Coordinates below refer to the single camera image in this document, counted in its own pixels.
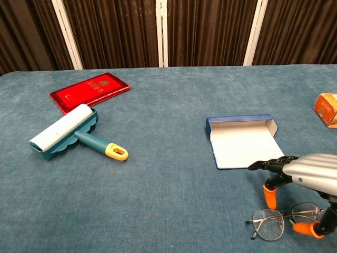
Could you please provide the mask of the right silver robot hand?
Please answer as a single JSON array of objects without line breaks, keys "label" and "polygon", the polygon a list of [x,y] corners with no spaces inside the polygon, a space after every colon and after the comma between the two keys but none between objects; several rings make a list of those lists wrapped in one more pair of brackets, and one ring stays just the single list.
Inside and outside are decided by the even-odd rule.
[{"label": "right silver robot hand", "polygon": [[330,203],[320,221],[313,223],[296,222],[293,229],[304,235],[322,239],[336,228],[336,155],[316,153],[302,157],[283,156],[278,159],[257,161],[248,169],[269,170],[275,175],[263,185],[267,207],[277,207],[277,188],[288,183],[295,183],[316,191]]}]

